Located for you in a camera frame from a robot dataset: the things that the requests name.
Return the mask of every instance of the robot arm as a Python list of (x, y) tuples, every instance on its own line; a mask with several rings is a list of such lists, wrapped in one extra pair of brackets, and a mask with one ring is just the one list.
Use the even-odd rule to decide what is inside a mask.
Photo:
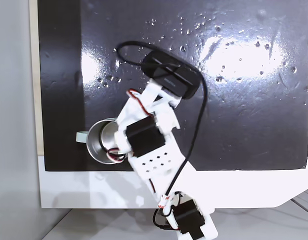
[[(181, 97), (162, 90), (153, 79), (142, 94), (134, 94), (117, 118), (118, 131), (114, 137), (119, 150), (128, 153), (130, 165), (159, 201), (162, 215), (170, 228), (177, 231), (179, 240), (216, 238), (218, 233), (210, 217), (214, 209), (202, 211), (197, 202), (183, 192), (165, 195), (185, 160), (172, 133), (173, 128), (180, 129), (172, 106), (177, 107)], [(182, 173), (192, 177), (195, 170), (189, 162), (187, 164), (189, 167)]]

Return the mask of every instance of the gray floor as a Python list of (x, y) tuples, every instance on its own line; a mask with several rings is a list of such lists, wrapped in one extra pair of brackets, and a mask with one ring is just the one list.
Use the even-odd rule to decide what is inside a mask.
[[(295, 198), (308, 208), (308, 191)], [(73, 209), (43, 240), (176, 240), (152, 223), (153, 209)], [(276, 208), (217, 209), (218, 240), (308, 240), (308, 213), (291, 201)]]

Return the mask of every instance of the water droplet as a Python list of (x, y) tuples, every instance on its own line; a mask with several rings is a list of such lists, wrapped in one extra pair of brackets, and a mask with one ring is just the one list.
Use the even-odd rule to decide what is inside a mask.
[(94, 4), (89, 2), (89, 3), (87, 4), (87, 8), (88, 8), (89, 10), (92, 10), (92, 9), (94, 8)]
[(257, 12), (257, 18), (259, 19), (259, 20), (264, 20), (265, 18), (266, 18), (266, 11), (264, 10), (264, 9), (260, 9), (260, 10), (258, 10), (258, 12)]
[(216, 78), (216, 82), (222, 82), (222, 80), (223, 80), (223, 77), (222, 77), (222, 76), (218, 76), (218, 77)]
[(186, 47), (185, 46), (180, 46), (179, 50), (184, 53), (184, 52), (186, 52)]
[(114, 77), (112, 75), (107, 75), (105, 77), (106, 80), (112, 81), (114, 79)]
[(296, 68), (296, 66), (292, 66), (290, 68), (290, 71), (295, 74), (298, 71), (298, 69)]
[(122, 79), (121, 79), (120, 77), (117, 76), (117, 77), (115, 77), (115, 81), (118, 82), (118, 83), (120, 83), (120, 82), (122, 81)]

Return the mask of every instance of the gray wall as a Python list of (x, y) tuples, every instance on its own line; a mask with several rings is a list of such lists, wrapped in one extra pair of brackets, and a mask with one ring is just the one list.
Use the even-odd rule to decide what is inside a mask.
[(41, 209), (28, 0), (0, 1), (0, 240), (41, 240), (68, 212)]

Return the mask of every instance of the black cable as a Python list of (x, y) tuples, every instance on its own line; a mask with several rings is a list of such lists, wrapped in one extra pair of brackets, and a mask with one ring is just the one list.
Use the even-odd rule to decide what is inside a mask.
[[(120, 50), (122, 48), (126, 47), (126, 46), (145, 47), (145, 48), (148, 48), (148, 49), (153, 50), (153, 51), (163, 52), (163, 53), (168, 54), (170, 56), (171, 56), (171, 54), (169, 52), (165, 51), (165, 50), (162, 50), (161, 48), (159, 48), (155, 45), (148, 44), (146, 42), (125, 41), (125, 42), (120, 43), (116, 47), (116, 54), (117, 54), (117, 57), (119, 59), (121, 59), (122, 61), (127, 62), (131, 65), (136, 65), (136, 66), (141, 66), (141, 67), (153, 67), (153, 68), (159, 68), (159, 67), (177, 67), (177, 68), (179, 68), (179, 67), (181, 67), (181, 65), (177, 65), (177, 64), (173, 64), (173, 63), (154, 64), (154, 63), (139, 63), (139, 62), (130, 61), (130, 60), (126, 59), (125, 57), (123, 57), (120, 53)], [(196, 72), (197, 74), (199, 74), (201, 76), (202, 85), (203, 85), (203, 101), (202, 101), (202, 105), (201, 105), (201, 108), (200, 108), (200, 111), (199, 111), (199, 114), (198, 114), (195, 130), (194, 130), (194, 135), (193, 135), (190, 147), (189, 147), (189, 151), (187, 153), (185, 160), (183, 161), (183, 163), (180, 165), (179, 169), (177, 170), (177, 172), (176, 172), (174, 178), (172, 179), (169, 187), (167, 188), (167, 191), (165, 193), (166, 196), (168, 196), (170, 194), (170, 191), (171, 191), (173, 185), (175, 184), (175, 182), (176, 182), (177, 178), (179, 177), (181, 171), (183, 170), (184, 166), (186, 165), (186, 163), (189, 161), (189, 159), (191, 157), (191, 154), (192, 154), (192, 151), (193, 151), (193, 148), (194, 148), (194, 145), (195, 145), (195, 141), (196, 141), (196, 138), (197, 138), (198, 133), (199, 133), (199, 128), (200, 128), (201, 120), (202, 120), (202, 117), (203, 117), (203, 113), (204, 113), (204, 110), (205, 110), (205, 107), (206, 107), (206, 104), (207, 104), (207, 101), (208, 101), (208, 87), (207, 87), (207, 84), (204, 80), (203, 75), (201, 74), (201, 72), (196, 67), (191, 66), (189, 64), (187, 64), (186, 66), (189, 67), (192, 71)]]
[(172, 228), (170, 225), (159, 225), (157, 222), (156, 222), (156, 215), (159, 211), (159, 208), (155, 209), (154, 211), (154, 214), (153, 214), (153, 223), (156, 227), (160, 228), (160, 229), (163, 229), (163, 230), (174, 230), (176, 231), (176, 229)]
[(294, 198), (292, 198), (291, 201), (308, 213), (308, 209), (304, 207), (302, 204), (298, 203)]
[(179, 206), (180, 203), (181, 203), (181, 197), (182, 197), (182, 195), (181, 195), (181, 192), (179, 191), (178, 192), (178, 203), (177, 203), (177, 206)]
[(179, 169), (177, 170), (177, 172), (176, 172), (173, 180), (171, 181), (169, 187), (167, 188), (166, 193), (165, 193), (166, 196), (168, 196), (170, 194), (170, 191), (171, 191), (173, 185), (175, 184), (175, 182), (178, 179), (181, 171), (183, 170), (183, 168), (185, 167), (186, 163), (189, 161), (189, 159), (191, 157), (191, 154), (192, 154), (192, 151), (193, 151), (193, 148), (194, 148), (194, 145), (195, 145), (195, 141), (196, 141), (196, 138), (197, 138), (198, 133), (199, 133), (199, 129), (200, 129), (200, 124), (201, 124), (201, 121), (202, 121), (203, 113), (204, 113), (206, 104), (208, 102), (208, 86), (207, 86), (207, 84), (206, 84), (206, 82), (204, 80), (204, 77), (202, 76), (202, 74), (200, 73), (200, 71), (197, 68), (194, 68), (192, 66), (191, 66), (191, 68), (192, 68), (193, 71), (195, 71), (195, 72), (197, 72), (198, 74), (201, 75), (202, 85), (203, 85), (203, 102), (202, 102), (202, 105), (201, 105), (200, 110), (199, 110), (199, 114), (198, 114), (198, 117), (197, 117), (197, 122), (196, 122), (195, 130), (194, 130), (194, 135), (193, 135), (190, 147), (189, 147), (189, 151), (187, 153), (187, 156), (186, 156), (185, 160), (183, 161), (183, 163), (180, 165)]
[(124, 47), (127, 47), (127, 46), (138, 46), (138, 47), (145, 47), (147, 49), (150, 49), (150, 50), (154, 50), (154, 51), (160, 51), (160, 52), (164, 52), (168, 55), (171, 55), (169, 53), (167, 53), (166, 51), (163, 51), (161, 48), (155, 46), (155, 45), (152, 45), (152, 44), (149, 44), (149, 43), (146, 43), (146, 42), (143, 42), (143, 41), (125, 41), (125, 42), (122, 42), (120, 43), (119, 45), (117, 45), (116, 47), (116, 54), (117, 54), (117, 57), (119, 59), (121, 59), (123, 62), (126, 62), (128, 64), (131, 64), (131, 65), (135, 65), (135, 66), (140, 66), (140, 67), (152, 67), (152, 68), (164, 68), (164, 67), (176, 67), (176, 68), (179, 68), (181, 65), (179, 64), (174, 64), (174, 63), (168, 63), (168, 64), (159, 64), (159, 63), (141, 63), (141, 62), (135, 62), (135, 61), (131, 61), (131, 60), (128, 60), (126, 59), (125, 57), (123, 57), (120, 53), (120, 50)]

